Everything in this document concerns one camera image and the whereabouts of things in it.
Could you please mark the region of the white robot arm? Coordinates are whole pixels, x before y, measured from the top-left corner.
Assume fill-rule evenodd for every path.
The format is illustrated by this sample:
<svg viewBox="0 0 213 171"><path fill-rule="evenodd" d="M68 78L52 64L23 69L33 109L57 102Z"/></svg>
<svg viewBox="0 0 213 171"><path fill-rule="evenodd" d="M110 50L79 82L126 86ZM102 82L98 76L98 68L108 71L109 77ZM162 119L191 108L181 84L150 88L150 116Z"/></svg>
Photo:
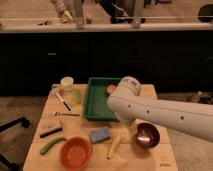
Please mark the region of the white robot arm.
<svg viewBox="0 0 213 171"><path fill-rule="evenodd" d="M213 142L213 105L149 99L140 96L142 85L123 77L107 99L120 122L142 119Z"/></svg>

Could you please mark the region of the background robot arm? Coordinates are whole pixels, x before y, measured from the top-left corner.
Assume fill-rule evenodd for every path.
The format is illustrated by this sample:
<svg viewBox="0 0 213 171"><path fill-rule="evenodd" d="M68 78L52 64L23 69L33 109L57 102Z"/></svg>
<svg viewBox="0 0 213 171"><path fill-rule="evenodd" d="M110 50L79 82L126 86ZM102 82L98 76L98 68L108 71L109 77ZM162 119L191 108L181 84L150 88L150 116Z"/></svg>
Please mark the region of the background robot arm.
<svg viewBox="0 0 213 171"><path fill-rule="evenodd" d="M54 6L54 9L58 15L59 21L62 24L73 22L73 17L66 10L63 0L50 0L50 2Z"/></svg>

